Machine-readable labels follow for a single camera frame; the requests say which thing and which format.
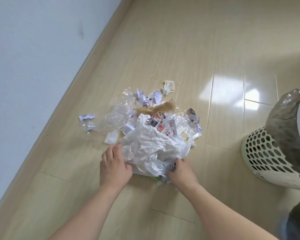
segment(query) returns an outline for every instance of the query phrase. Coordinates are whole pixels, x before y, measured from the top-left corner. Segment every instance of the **floor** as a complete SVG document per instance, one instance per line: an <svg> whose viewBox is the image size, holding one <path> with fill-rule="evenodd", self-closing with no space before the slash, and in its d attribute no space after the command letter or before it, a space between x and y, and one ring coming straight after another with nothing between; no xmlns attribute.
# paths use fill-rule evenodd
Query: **floor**
<svg viewBox="0 0 300 240"><path fill-rule="evenodd" d="M300 191L271 185L245 166L240 142L262 127L278 97L300 88L300 0L135 0L25 194L3 239L47 239L99 185L105 136L87 136L77 117L106 113L118 92L169 94L201 117L188 160L226 205L276 234ZM208 239L172 185L134 175L100 239Z"/></svg>

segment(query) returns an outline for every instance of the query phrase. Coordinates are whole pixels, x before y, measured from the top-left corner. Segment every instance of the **plastic trash can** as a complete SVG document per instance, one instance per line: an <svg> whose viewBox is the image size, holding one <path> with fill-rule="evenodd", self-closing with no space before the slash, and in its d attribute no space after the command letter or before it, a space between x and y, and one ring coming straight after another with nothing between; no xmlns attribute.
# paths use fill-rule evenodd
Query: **plastic trash can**
<svg viewBox="0 0 300 240"><path fill-rule="evenodd" d="M287 132L287 136L290 136L288 138L289 140L296 136L300 139L300 101L299 103L295 103L293 106L296 105L298 106L295 112L294 119L296 132L294 134L291 133L291 131L293 131L293 127L291 126L290 133L289 131ZM286 130L284 124L286 123L286 121L282 120L282 122L280 121L279 123L281 124L279 127L277 127L278 130ZM297 142L293 141L291 142L291 144L297 149L300 149L300 145L297 144ZM274 138L268 133L268 131L266 131L265 127L257 129L250 135L244 137L242 141L241 152L246 165L257 177L273 184L300 190L300 162L295 162L297 160L294 159L291 160L292 157L296 158L296 156L291 157L290 155L289 159L287 159L287 157L279 148L279 143L274 140Z"/></svg>

